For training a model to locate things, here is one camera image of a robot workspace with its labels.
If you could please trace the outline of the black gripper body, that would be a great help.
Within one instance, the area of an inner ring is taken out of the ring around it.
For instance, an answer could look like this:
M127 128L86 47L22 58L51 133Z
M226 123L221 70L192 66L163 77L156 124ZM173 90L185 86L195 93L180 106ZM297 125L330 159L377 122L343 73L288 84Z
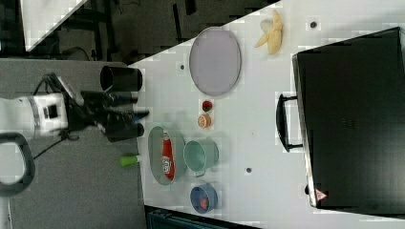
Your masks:
M81 131L88 126L104 124L108 109L117 102L114 95L104 92L82 91L79 97L66 95L68 130Z

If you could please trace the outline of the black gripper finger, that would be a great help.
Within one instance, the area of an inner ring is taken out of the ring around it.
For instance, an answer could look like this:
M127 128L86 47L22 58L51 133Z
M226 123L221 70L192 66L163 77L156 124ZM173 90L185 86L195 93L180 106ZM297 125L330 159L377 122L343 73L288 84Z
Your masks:
M149 111L110 111L108 113L108 121L116 122L124 125L133 125L150 114Z
M138 97L129 92L110 93L110 97L112 105L136 104L138 102Z

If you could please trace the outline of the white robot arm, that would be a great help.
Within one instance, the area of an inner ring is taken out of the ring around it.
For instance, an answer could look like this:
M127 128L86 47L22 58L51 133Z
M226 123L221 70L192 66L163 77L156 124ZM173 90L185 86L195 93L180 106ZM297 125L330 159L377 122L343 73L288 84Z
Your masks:
M119 157L138 140L111 142L99 123L71 121L61 94L1 100L1 229L19 219L29 229L81 228L107 214L117 189Z

